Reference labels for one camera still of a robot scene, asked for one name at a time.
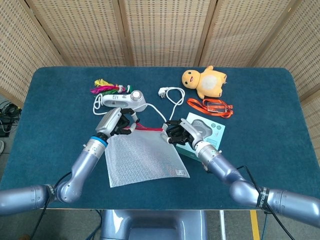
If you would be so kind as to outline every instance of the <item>cardboard box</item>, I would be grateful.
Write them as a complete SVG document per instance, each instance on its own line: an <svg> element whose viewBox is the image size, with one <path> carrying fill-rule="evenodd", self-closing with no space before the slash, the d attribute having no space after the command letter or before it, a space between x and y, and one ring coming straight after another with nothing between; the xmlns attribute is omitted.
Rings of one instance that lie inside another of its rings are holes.
<svg viewBox="0 0 320 240"><path fill-rule="evenodd" d="M209 120L202 116L198 116L189 112L186 120L192 124L203 136L205 142L211 143L217 150L219 149L222 136L225 131L225 126L215 121ZM179 154L185 155L189 158L199 160L189 143L185 145L177 144L175 149Z"/></svg>

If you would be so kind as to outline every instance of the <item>blue table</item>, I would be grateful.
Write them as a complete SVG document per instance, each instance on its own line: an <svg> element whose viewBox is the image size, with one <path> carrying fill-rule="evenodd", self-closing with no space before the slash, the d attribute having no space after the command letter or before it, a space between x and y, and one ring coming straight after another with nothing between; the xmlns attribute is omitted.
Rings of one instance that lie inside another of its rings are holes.
<svg viewBox="0 0 320 240"><path fill-rule="evenodd" d="M167 118L173 104L158 96L161 87L182 87L185 67L44 67L32 78L12 151L0 188L54 184L69 172L101 116L93 115L94 81L130 84L141 90ZM229 119L204 115L187 104L174 119L194 113L226 126L220 149L238 167L247 165L260 186L282 188L320 198L320 171L291 74L283 68L224 68L221 99L232 104ZM185 89L186 98L197 98ZM179 99L177 92L170 95ZM152 108L139 113L141 123L161 127ZM109 187L104 156L73 204L53 208L81 209L245 209L229 196L229 187L201 163L181 156L188 178L167 178Z"/></svg>

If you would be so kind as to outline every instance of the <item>gray floor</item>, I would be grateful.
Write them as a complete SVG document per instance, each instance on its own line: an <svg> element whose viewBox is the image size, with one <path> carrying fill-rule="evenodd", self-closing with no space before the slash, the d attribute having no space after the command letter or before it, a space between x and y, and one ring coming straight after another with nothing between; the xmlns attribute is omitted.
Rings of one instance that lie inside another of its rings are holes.
<svg viewBox="0 0 320 240"><path fill-rule="evenodd" d="M5 142L4 154L0 154L0 179L8 161L16 131ZM0 240L18 240L23 234L30 234L41 210L12 216L0 216ZM207 211L209 240L220 240L219 211ZM227 240L253 240L250 212L247 210L224 211ZM262 211L257 214L260 237L265 223ZM296 240L317 240L320 229L287 218L280 217L283 224ZM99 224L100 218L94 210L52 210L48 209L42 219L34 240L85 240ZM289 239L271 215L268 216L265 240Z"/></svg>

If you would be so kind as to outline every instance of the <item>bubble wrap bag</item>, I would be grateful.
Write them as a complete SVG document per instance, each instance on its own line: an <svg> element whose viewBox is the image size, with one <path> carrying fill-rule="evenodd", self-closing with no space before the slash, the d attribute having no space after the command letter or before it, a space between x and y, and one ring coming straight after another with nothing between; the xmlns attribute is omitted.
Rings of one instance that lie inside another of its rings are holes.
<svg viewBox="0 0 320 240"><path fill-rule="evenodd" d="M162 178L190 178L175 147L161 131L135 130L108 139L105 159L110 187Z"/></svg>

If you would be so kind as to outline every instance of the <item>stuffed animal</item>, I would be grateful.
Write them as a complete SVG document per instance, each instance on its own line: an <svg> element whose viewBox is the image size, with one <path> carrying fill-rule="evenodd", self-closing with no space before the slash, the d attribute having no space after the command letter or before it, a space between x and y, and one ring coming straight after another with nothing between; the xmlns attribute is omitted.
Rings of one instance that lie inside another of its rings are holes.
<svg viewBox="0 0 320 240"><path fill-rule="evenodd" d="M196 89L199 98L205 96L219 98L222 94L222 84L226 83L227 75L215 71L213 66L208 66L204 72L187 70L182 75L182 83L188 89Z"/></svg>

